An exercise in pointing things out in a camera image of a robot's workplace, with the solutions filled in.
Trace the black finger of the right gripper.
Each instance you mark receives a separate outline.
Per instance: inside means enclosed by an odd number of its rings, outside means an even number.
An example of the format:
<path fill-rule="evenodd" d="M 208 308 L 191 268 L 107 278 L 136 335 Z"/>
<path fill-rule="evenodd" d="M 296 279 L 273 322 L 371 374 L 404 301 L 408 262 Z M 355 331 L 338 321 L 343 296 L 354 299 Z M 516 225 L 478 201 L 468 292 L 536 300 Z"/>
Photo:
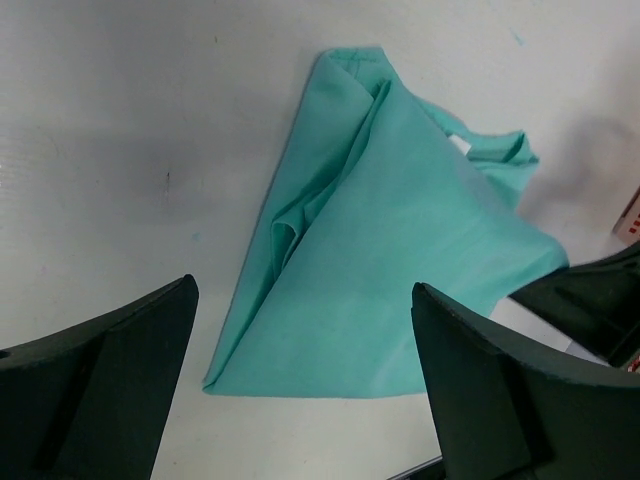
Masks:
<path fill-rule="evenodd" d="M 510 298 L 616 368 L 639 366 L 639 246 L 556 270 Z"/>

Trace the mint green t-shirt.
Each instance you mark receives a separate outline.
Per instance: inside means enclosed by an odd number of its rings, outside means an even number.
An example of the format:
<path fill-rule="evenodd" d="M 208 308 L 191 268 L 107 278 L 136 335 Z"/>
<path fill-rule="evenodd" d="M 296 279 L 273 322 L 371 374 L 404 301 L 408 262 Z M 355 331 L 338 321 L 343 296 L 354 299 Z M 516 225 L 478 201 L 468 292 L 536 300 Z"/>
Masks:
<path fill-rule="evenodd" d="M 488 315 L 565 267 L 516 211 L 526 135 L 483 135 L 411 93 L 383 50 L 322 53 L 203 382 L 210 395 L 382 398 L 425 384 L 416 283 Z"/>

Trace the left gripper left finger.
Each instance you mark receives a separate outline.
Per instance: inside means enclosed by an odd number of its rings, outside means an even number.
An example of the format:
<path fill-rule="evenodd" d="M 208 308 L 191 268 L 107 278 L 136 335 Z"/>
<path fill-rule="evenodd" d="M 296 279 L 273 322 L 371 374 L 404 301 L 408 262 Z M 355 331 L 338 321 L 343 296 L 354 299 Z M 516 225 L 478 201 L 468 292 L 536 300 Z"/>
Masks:
<path fill-rule="evenodd" d="M 198 299 L 186 275 L 2 350 L 2 478 L 150 478 Z"/>

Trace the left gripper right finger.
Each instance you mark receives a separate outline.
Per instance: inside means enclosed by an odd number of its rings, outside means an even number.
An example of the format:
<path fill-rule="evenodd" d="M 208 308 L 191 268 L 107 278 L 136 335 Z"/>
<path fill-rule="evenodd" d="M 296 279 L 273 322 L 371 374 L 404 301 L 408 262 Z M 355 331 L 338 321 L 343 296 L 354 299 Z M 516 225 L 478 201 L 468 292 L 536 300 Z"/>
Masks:
<path fill-rule="evenodd" d="M 417 283 L 412 324 L 449 479 L 636 479 L 639 377 Z"/>

